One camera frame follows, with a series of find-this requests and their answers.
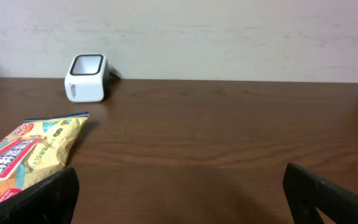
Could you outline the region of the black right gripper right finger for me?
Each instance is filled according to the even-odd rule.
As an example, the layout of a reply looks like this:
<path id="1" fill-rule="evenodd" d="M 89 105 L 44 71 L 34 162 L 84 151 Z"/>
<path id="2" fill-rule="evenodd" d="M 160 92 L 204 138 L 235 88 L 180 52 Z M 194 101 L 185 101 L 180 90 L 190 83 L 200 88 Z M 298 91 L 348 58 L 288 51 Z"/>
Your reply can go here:
<path id="1" fill-rule="evenodd" d="M 283 190 L 295 223 L 358 223 L 358 195 L 295 163 L 287 164 Z"/>

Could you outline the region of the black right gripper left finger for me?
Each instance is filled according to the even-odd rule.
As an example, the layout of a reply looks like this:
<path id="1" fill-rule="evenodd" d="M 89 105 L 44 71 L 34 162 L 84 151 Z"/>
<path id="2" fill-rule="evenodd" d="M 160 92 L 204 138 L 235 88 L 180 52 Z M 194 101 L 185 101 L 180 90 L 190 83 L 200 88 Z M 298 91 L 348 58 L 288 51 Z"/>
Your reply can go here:
<path id="1" fill-rule="evenodd" d="M 0 203 L 3 223 L 71 223 L 80 189 L 71 166 Z"/>

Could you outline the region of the yellow snack bag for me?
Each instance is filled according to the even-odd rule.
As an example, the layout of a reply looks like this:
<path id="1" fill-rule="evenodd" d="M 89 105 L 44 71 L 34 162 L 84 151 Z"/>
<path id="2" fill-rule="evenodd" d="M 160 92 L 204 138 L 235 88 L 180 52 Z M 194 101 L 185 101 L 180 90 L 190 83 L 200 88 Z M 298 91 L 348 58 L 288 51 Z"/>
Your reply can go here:
<path id="1" fill-rule="evenodd" d="M 0 140 L 0 203 L 62 170 L 88 112 L 26 119 Z"/>

